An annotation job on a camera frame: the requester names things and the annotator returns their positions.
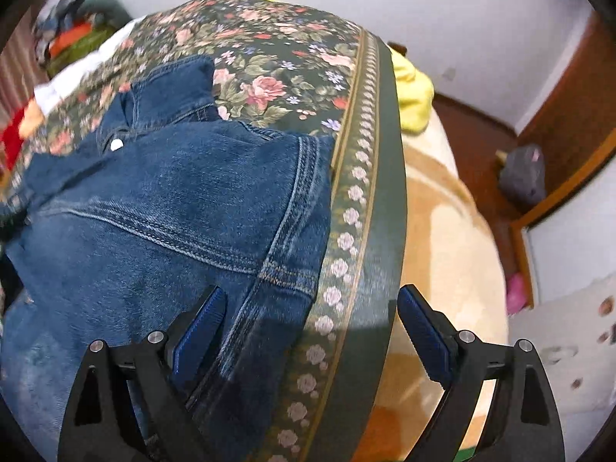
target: floral cushion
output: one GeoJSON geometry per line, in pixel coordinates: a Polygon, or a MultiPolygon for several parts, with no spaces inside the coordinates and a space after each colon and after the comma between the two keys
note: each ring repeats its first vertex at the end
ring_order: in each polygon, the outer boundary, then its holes
{"type": "Polygon", "coordinates": [[[318,294],[271,428],[251,458],[347,462],[383,369],[405,241],[395,78],[380,39],[338,16],[264,0],[192,0],[150,15],[25,142],[12,188],[33,153],[69,153],[98,126],[116,92],[158,64],[193,54],[214,58],[224,119],[336,137],[318,294]]]}

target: blue gripper pad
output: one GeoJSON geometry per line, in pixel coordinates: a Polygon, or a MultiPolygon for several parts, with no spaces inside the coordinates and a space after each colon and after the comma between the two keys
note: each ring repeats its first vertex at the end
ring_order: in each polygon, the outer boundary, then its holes
{"type": "Polygon", "coordinates": [[[208,290],[199,300],[196,311],[182,313],[170,327],[171,334],[177,335],[172,341],[170,335],[171,382],[182,389],[195,379],[214,336],[218,331],[227,307],[227,294],[217,286],[208,290]]]}
{"type": "Polygon", "coordinates": [[[432,310],[414,285],[400,289],[397,306],[402,324],[430,380],[447,389],[454,380],[458,354],[454,326],[443,313],[432,310]]]}

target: pink object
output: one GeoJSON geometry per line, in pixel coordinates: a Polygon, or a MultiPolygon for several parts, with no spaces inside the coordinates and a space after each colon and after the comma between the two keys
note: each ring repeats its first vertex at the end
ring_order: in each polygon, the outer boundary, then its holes
{"type": "Polygon", "coordinates": [[[528,294],[524,286],[524,278],[522,273],[516,273],[507,281],[507,314],[519,313],[527,304],[528,294]]]}

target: metal screw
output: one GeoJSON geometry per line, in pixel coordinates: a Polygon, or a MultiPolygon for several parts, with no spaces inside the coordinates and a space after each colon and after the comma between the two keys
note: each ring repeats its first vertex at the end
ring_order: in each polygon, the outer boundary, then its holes
{"type": "Polygon", "coordinates": [[[475,334],[470,330],[463,330],[458,335],[460,336],[460,340],[462,342],[466,342],[467,344],[470,344],[473,340],[475,340],[475,334]]]}
{"type": "Polygon", "coordinates": [[[164,334],[162,332],[159,332],[158,330],[148,335],[148,342],[150,342],[150,344],[158,344],[158,342],[160,342],[162,339],[164,339],[164,334]]]}
{"type": "Polygon", "coordinates": [[[105,344],[103,343],[103,341],[94,341],[92,344],[90,344],[90,351],[92,352],[98,352],[100,351],[103,347],[105,346],[105,344]]]}
{"type": "Polygon", "coordinates": [[[525,339],[522,339],[521,341],[519,341],[518,345],[520,346],[520,349],[522,349],[523,351],[529,352],[533,350],[533,345],[525,339]]]}

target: green cloth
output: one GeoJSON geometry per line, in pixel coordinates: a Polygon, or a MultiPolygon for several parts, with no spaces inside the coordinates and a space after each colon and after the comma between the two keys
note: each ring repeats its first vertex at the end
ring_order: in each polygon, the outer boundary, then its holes
{"type": "Polygon", "coordinates": [[[465,450],[460,450],[456,457],[454,458],[454,462],[462,462],[463,460],[467,460],[473,456],[475,453],[475,448],[467,448],[465,450]]]}
{"type": "Polygon", "coordinates": [[[46,67],[47,74],[50,78],[53,78],[69,64],[73,64],[90,54],[90,52],[97,50],[115,32],[116,29],[114,27],[107,25],[93,29],[92,32],[77,40],[73,45],[65,48],[57,57],[51,59],[46,67]]]}

